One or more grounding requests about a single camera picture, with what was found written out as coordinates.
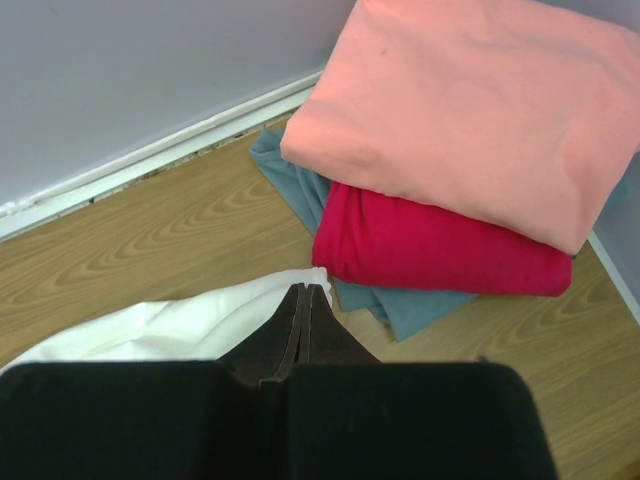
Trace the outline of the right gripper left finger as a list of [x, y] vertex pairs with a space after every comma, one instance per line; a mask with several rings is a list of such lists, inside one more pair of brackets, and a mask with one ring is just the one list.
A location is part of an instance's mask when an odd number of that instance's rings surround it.
[[306, 286], [292, 285], [265, 324], [217, 360], [242, 385], [284, 381], [298, 351]]

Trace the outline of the white floral t shirt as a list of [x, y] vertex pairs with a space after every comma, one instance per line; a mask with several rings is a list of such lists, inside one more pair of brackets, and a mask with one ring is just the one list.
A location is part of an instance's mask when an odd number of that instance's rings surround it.
[[285, 270], [181, 300], [141, 302], [63, 330], [3, 366], [26, 363], [216, 360], [264, 325], [288, 289], [331, 294], [323, 268]]

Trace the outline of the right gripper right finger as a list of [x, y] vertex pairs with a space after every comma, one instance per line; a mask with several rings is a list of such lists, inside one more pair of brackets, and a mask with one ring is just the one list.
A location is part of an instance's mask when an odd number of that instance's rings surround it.
[[299, 364], [380, 364], [334, 316], [325, 290], [309, 285], [302, 299]]

